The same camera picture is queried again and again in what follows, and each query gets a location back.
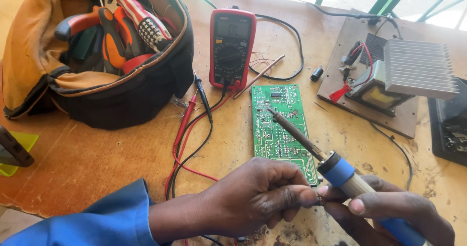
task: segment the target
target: person's right hand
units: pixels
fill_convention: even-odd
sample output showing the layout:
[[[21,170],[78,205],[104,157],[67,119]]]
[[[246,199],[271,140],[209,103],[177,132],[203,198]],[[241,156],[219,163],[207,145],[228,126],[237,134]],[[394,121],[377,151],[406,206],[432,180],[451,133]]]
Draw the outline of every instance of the person's right hand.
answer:
[[[342,204],[348,197],[340,189],[330,184],[318,189],[326,212],[360,246],[399,246],[400,243],[377,221],[389,218],[405,219],[434,246],[454,245],[451,224],[438,214],[431,201],[373,175],[362,178],[376,192],[357,196],[348,207]],[[364,218],[373,219],[375,228]]]

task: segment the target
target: tool bag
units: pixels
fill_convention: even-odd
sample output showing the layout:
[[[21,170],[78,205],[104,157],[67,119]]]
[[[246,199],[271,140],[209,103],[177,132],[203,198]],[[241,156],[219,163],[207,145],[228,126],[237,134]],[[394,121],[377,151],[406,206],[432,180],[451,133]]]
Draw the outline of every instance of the tool bag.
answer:
[[[88,13],[98,0],[25,0],[9,31],[3,57],[5,116],[58,108],[91,127],[120,129],[156,116],[174,94],[182,98],[193,82],[193,30],[181,0],[138,0],[168,17],[178,34],[125,76],[72,73],[59,58],[68,43],[54,30],[68,16]]]

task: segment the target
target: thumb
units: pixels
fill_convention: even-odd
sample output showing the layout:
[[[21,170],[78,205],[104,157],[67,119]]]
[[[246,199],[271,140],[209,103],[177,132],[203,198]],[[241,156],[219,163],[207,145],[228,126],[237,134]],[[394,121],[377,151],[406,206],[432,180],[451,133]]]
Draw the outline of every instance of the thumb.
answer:
[[[268,191],[262,198],[262,210],[272,214],[280,210],[310,208],[318,200],[316,193],[309,186],[287,185]]]

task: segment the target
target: wooden table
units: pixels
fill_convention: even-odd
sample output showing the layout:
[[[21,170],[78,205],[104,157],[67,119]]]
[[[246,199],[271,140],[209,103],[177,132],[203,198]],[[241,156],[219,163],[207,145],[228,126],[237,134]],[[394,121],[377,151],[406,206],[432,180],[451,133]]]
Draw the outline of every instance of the wooden table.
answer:
[[[3,52],[9,24],[22,0],[0,0],[0,53]],[[183,0],[187,5],[195,34],[193,66],[204,81],[211,103],[220,91],[208,83],[209,21],[212,8],[202,0]],[[290,82],[260,79],[257,85],[299,84],[304,102],[309,135],[323,150],[336,149],[362,173],[374,174],[404,187],[408,168],[404,156],[366,120],[341,110],[316,97],[319,83],[310,75],[319,64],[327,66],[342,28],[344,17],[321,14],[311,6],[289,0],[211,0],[218,7],[238,5],[241,9],[274,16],[295,26],[303,41],[305,68]],[[331,12],[341,9],[326,8]],[[444,41],[450,45],[457,75],[464,77],[467,64],[462,52],[467,49],[466,33],[423,23],[405,22],[405,28],[422,32],[427,40]],[[283,26],[265,20],[258,22],[254,51],[265,58],[286,58],[273,70],[273,75],[290,76],[299,66],[297,41]],[[185,97],[194,93],[191,88]],[[327,111],[318,107],[319,103]],[[248,94],[230,100],[214,112],[214,130],[208,144],[187,165],[221,178],[253,156],[251,99]],[[127,129],[105,131],[76,122],[64,113],[50,114],[17,121],[0,118],[8,130],[38,134],[39,140],[31,154],[36,163],[21,168],[10,178],[0,177],[0,204],[19,208],[44,217],[75,213],[102,196],[145,178],[155,201],[163,200],[163,186],[173,165],[171,147],[179,117],[177,108],[168,104],[152,121]],[[414,140],[395,136],[414,166],[411,191],[433,201],[455,231],[456,244],[467,244],[465,201],[467,201],[467,167],[433,156],[426,98],[420,99]],[[206,137],[207,119],[200,121],[190,136],[186,154]],[[177,178],[177,195],[195,193],[213,182],[181,170]],[[248,245],[334,245],[340,240],[356,243],[347,236],[322,208],[301,210],[294,222],[281,223],[274,230],[263,228],[250,237]],[[202,238],[190,239],[191,245],[209,245]],[[221,240],[233,245],[231,239]]]

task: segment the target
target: wooden board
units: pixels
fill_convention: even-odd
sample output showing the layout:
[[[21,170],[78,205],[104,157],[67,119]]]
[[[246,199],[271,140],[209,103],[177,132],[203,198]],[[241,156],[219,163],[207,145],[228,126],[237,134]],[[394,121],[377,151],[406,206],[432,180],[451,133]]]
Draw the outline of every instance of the wooden board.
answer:
[[[364,12],[358,10],[351,10],[352,14],[364,14]],[[369,26],[366,20],[355,19],[347,17],[347,20],[342,27],[342,31],[337,40],[336,47],[332,56],[329,60],[329,65],[326,72],[323,74],[323,82],[318,91],[318,96],[321,99],[327,100],[332,103],[329,95],[333,92],[342,88],[342,73],[339,71],[341,67],[341,59],[346,56],[349,50],[353,47],[357,40],[365,41],[367,34],[375,34],[377,28],[384,21],[378,23],[376,26]],[[422,41],[423,36],[410,29],[401,28],[404,25],[404,20],[397,20],[400,26],[402,37],[405,40]],[[393,39],[393,36],[397,37],[397,31],[394,26],[387,22],[385,23],[378,34],[386,40]],[[357,62],[356,68],[350,72],[350,78],[358,78],[362,73],[367,70],[365,64]],[[418,97],[414,97],[405,103],[395,108],[396,116],[390,117],[381,112],[376,111],[368,106],[362,105],[348,97],[343,96],[335,105],[343,108],[349,112],[352,112],[359,117],[365,118],[371,122],[381,125],[387,129],[390,129],[404,137],[413,139],[415,137],[415,127],[417,123],[417,110],[418,110]]]
[[[5,36],[22,0],[0,0],[0,55]],[[209,21],[212,8],[202,0],[183,0],[187,5],[195,37],[193,67],[203,80],[211,103],[220,97],[220,90],[209,85]],[[305,55],[305,69],[289,82],[260,79],[256,85],[298,84],[303,101],[307,128],[311,140],[326,151],[335,149],[364,174],[375,174],[400,187],[408,177],[405,157],[388,139],[377,133],[358,116],[317,98],[318,83],[310,81],[312,70],[319,64],[328,66],[344,17],[325,16],[312,7],[290,0],[211,0],[219,8],[238,5],[254,13],[274,16],[289,22],[300,32]],[[324,8],[330,12],[346,10]],[[455,70],[467,64],[465,51],[467,32],[408,22],[404,28],[422,33],[426,39],[446,42],[451,49]],[[289,76],[300,64],[297,42],[293,33],[283,26],[261,20],[253,51],[275,59],[285,54],[272,75]],[[191,88],[184,100],[194,94]],[[210,141],[187,166],[222,178],[253,156],[251,98],[248,94],[229,100],[213,113],[214,130]],[[202,104],[198,98],[197,107]],[[154,201],[163,200],[163,187],[172,169],[171,147],[177,134],[177,108],[168,104],[152,121],[127,129],[106,131],[76,122],[59,111],[19,120],[0,117],[8,130],[39,135],[31,150],[36,163],[20,168],[13,177],[0,177],[0,204],[19,208],[44,217],[79,212],[97,199],[145,178]],[[203,109],[194,112],[197,116]],[[209,132],[207,120],[196,125],[186,147],[192,152]],[[430,151],[431,135],[426,99],[420,98],[417,113],[416,138],[395,136],[406,150],[414,166],[411,191],[433,201],[437,210],[457,232],[456,244],[466,245],[467,167],[439,159]],[[181,170],[177,178],[177,195],[197,193],[213,182]],[[262,228],[240,246],[335,245],[344,241],[356,245],[322,207],[300,210],[292,223],[280,223],[275,229]],[[225,246],[233,240],[221,238]],[[190,246],[210,245],[202,238],[189,239]],[[182,246],[178,241],[174,246]]]

